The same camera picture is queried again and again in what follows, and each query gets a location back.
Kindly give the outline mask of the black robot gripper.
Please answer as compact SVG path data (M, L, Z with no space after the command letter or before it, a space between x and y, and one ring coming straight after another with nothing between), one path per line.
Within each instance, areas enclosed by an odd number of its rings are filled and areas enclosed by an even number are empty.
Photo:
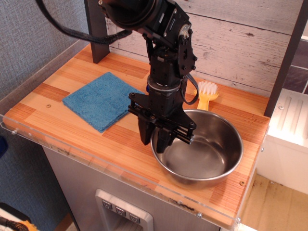
M157 129L156 152L163 153L175 138L191 144L196 123L185 114L183 103L192 105L197 101L195 96L190 102L185 99L187 83L180 82L174 88L149 85L147 95L130 93L128 111L138 117L140 138L148 145L155 128Z

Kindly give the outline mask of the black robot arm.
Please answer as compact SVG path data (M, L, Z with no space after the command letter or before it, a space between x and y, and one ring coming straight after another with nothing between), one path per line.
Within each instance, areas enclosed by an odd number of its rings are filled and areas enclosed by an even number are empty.
M147 94L131 93L129 111L138 117L141 141L148 144L157 132L156 151L174 139L193 141L196 124L183 104L197 57L192 48L188 15L172 0L102 0L105 15L118 27L136 31L146 40L150 62Z

